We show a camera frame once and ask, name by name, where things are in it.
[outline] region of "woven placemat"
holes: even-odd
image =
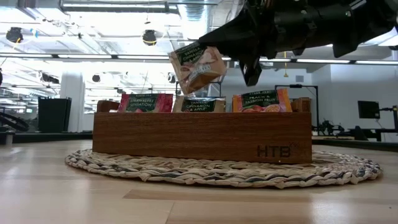
[[[309,187],[357,184],[381,174],[379,164],[356,156],[313,151],[312,164],[281,165],[258,162],[210,161],[147,156],[110,155],[79,150],[65,158],[88,172],[143,181],[233,187]]]

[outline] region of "wooden table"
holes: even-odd
[[[91,141],[0,146],[0,223],[398,223],[398,154],[314,146],[378,161],[384,176],[306,189],[192,187],[68,167]]]

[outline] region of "fluorescent light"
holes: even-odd
[[[349,63],[349,60],[297,59],[298,63]]]
[[[7,109],[25,109],[25,106],[4,106]]]
[[[356,64],[360,65],[398,65],[398,62],[396,61],[356,61]]]
[[[287,58],[274,58],[274,59],[260,58],[260,62],[290,62],[290,59],[287,59]]]
[[[52,57],[49,54],[7,54],[1,53],[0,57],[19,57],[19,58],[45,58],[45,57]]]
[[[144,8],[158,8],[164,9],[164,5],[151,5],[151,4],[64,4],[63,7],[144,7]],[[169,6],[170,9],[177,9],[176,6]]]
[[[136,60],[168,60],[169,56],[156,56],[156,55],[119,55],[120,59],[136,59]]]
[[[2,88],[54,88],[61,89],[61,86],[40,86],[40,85],[1,85]]]
[[[112,58],[110,55],[58,55],[60,58]]]
[[[95,86],[86,86],[86,89],[91,89],[91,90],[116,90],[115,87],[95,87]]]
[[[178,44],[182,43],[182,44],[192,44],[195,41],[194,40],[177,40]]]

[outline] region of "tea packet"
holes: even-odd
[[[287,89],[234,95],[233,112],[292,112]]]
[[[176,96],[173,113],[225,112],[225,97]]]
[[[197,91],[226,73],[226,66],[216,47],[194,42],[169,54],[184,94]]]
[[[171,112],[173,94],[123,94],[118,112]]]

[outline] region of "orange tea packet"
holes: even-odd
[[[234,95],[232,104],[233,112],[292,112],[285,88]]]

